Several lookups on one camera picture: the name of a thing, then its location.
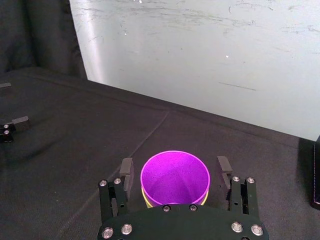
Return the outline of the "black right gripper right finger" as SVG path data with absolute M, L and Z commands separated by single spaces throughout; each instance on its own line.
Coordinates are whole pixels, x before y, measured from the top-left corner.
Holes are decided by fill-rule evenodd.
M 228 158 L 217 156 L 216 178 L 228 202 L 228 211 L 251 216 L 258 214 L 257 188 L 254 177 L 241 178 L 234 175 Z

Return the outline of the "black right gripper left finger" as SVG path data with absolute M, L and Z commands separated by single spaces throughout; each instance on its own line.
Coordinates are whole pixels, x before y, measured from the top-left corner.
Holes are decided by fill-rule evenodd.
M 124 158 L 118 175 L 98 183 L 101 222 L 128 213 L 127 202 L 134 182 L 133 158 Z

